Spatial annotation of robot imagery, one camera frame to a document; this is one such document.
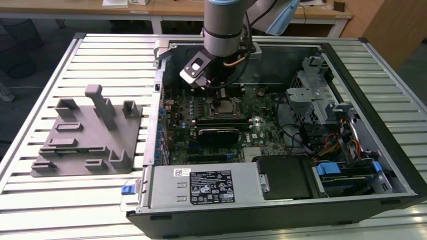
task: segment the sticker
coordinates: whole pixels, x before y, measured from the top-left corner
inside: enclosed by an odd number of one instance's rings
[[[191,172],[191,168],[173,168],[173,177],[188,177]]]
[[[189,202],[192,205],[233,203],[232,171],[191,172]]]
[[[131,14],[148,14],[148,11],[129,11]]]

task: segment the black bin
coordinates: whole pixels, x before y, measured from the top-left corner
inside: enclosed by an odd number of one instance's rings
[[[0,70],[13,79],[20,79],[36,71],[36,65],[11,35],[0,35]]]
[[[33,50],[43,45],[43,40],[31,19],[1,18],[0,24],[25,50]]]

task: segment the paper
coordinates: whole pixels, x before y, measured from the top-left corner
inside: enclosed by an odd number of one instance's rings
[[[128,0],[103,0],[103,9],[125,9],[128,7]]]
[[[327,4],[325,2],[323,2],[323,0],[311,0],[311,1],[304,1],[300,2],[299,5],[308,7],[308,6],[321,6]]]

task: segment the barcode sticker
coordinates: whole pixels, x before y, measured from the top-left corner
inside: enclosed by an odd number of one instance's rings
[[[173,168],[173,177],[188,177],[191,172],[191,168]]]

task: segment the green circuit board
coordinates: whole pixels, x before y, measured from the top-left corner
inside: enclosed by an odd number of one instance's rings
[[[211,98],[193,97],[191,92],[183,91],[173,99],[173,105],[167,106],[168,111],[168,143],[169,164],[187,165],[215,163],[189,161],[197,156],[228,156],[228,163],[244,162],[243,149],[259,147],[261,155],[285,155],[287,148],[280,135],[276,117],[273,114],[277,100],[269,93],[259,96],[259,87],[247,87],[241,97],[233,97],[235,119],[248,119],[251,127],[239,132],[239,140],[233,145],[221,147],[200,146],[197,143],[199,129],[192,126],[192,120],[215,119],[211,113]]]

